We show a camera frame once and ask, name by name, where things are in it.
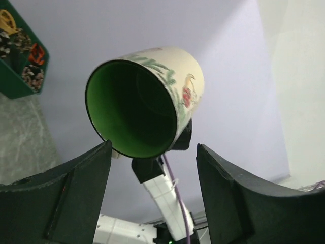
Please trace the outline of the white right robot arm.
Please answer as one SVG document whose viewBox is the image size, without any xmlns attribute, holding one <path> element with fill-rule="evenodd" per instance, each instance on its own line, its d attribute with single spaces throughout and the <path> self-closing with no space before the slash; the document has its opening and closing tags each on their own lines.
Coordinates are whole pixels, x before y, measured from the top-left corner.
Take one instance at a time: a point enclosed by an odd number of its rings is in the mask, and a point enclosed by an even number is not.
<svg viewBox="0 0 325 244">
<path fill-rule="evenodd" d="M 166 156 L 133 158 L 132 170 L 158 207 L 163 223 L 138 224 L 101 214 L 93 243 L 200 243 Z"/>
</svg>

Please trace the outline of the orange black rolled tie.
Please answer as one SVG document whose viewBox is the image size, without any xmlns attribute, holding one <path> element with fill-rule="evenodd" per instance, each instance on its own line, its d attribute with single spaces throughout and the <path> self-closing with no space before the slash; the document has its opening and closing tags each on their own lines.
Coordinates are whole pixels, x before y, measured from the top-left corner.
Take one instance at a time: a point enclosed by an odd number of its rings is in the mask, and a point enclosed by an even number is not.
<svg viewBox="0 0 325 244">
<path fill-rule="evenodd" d="M 38 43 L 32 45 L 28 60 L 36 66 L 42 66 L 45 63 L 46 52 Z"/>
</svg>

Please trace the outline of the dark green cup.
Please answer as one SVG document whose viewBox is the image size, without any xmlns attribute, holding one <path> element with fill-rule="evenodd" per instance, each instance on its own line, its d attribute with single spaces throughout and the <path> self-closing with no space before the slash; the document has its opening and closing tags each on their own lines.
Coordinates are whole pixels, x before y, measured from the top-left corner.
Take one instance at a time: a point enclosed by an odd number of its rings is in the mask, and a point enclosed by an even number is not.
<svg viewBox="0 0 325 244">
<path fill-rule="evenodd" d="M 190 122 L 204 93 L 198 61 L 175 46 L 133 52 L 99 65 L 85 89 L 97 134 L 129 158 L 169 151 Z"/>
</svg>

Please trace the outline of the yellow rolled tie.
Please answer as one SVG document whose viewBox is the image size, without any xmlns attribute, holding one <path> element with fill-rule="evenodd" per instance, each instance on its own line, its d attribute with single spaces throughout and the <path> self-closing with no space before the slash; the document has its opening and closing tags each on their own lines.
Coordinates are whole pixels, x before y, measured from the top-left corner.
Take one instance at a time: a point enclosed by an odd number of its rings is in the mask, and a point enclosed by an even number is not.
<svg viewBox="0 0 325 244">
<path fill-rule="evenodd" d="M 1 29 L 6 31 L 9 35 L 19 32 L 13 16 L 5 9 L 1 9 Z"/>
</svg>

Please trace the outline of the dark patterned rolled tie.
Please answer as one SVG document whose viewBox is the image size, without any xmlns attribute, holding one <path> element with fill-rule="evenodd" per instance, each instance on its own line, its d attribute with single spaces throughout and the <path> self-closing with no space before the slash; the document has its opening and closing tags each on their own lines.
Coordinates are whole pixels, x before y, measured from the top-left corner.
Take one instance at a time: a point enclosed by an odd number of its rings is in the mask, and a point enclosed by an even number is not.
<svg viewBox="0 0 325 244">
<path fill-rule="evenodd" d="M 30 36 L 22 31 L 17 33 L 17 35 L 15 36 L 15 39 L 13 41 L 15 47 L 21 52 L 26 52 L 26 51 L 30 51 L 32 48 L 32 41 Z"/>
</svg>

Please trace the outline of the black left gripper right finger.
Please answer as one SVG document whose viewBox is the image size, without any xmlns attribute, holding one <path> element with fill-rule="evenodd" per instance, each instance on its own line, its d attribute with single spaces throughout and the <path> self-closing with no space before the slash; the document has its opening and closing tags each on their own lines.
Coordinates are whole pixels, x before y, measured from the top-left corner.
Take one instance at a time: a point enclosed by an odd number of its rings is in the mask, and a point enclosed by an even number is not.
<svg viewBox="0 0 325 244">
<path fill-rule="evenodd" d="M 197 145 L 212 243 L 324 243 L 324 191 L 264 180 Z"/>
</svg>

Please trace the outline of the green divided organizer tray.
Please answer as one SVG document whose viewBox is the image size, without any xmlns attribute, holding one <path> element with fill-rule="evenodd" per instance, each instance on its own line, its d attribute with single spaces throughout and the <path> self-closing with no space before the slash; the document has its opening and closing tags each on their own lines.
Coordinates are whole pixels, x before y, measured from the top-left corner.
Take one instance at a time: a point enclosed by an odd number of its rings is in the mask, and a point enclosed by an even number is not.
<svg viewBox="0 0 325 244">
<path fill-rule="evenodd" d="M 1 1 L 1 93 L 9 99 L 40 94 L 50 55 L 9 1 Z"/>
</svg>

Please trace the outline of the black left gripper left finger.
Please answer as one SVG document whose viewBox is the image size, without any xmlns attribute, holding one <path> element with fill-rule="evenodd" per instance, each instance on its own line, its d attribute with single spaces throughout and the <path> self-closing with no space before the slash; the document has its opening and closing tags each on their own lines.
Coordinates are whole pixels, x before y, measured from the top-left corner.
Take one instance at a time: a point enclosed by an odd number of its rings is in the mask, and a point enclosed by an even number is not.
<svg viewBox="0 0 325 244">
<path fill-rule="evenodd" d="M 45 172 L 1 185 L 1 243 L 92 243 L 111 152 L 106 141 Z"/>
</svg>

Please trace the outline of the pink patterned rolled tie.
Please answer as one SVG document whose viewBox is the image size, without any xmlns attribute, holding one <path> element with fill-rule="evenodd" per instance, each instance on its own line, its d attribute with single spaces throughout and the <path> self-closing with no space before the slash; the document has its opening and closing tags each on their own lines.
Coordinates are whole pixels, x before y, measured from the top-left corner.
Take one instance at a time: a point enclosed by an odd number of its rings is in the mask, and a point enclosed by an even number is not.
<svg viewBox="0 0 325 244">
<path fill-rule="evenodd" d="M 21 77 L 34 92 L 40 92 L 44 81 L 43 69 L 34 65 L 27 65 L 24 67 Z"/>
</svg>

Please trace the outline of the black floral rolled tie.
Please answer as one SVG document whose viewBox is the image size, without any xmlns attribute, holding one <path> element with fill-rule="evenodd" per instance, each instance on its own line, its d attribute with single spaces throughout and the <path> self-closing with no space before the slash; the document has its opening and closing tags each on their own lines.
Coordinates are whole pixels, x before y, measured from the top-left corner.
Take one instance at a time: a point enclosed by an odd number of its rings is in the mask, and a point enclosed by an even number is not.
<svg viewBox="0 0 325 244">
<path fill-rule="evenodd" d="M 0 40 L 1 40 L 0 57 L 5 58 L 7 55 L 9 55 L 11 51 L 11 45 L 12 45 L 10 36 L 7 31 L 1 29 Z"/>
</svg>

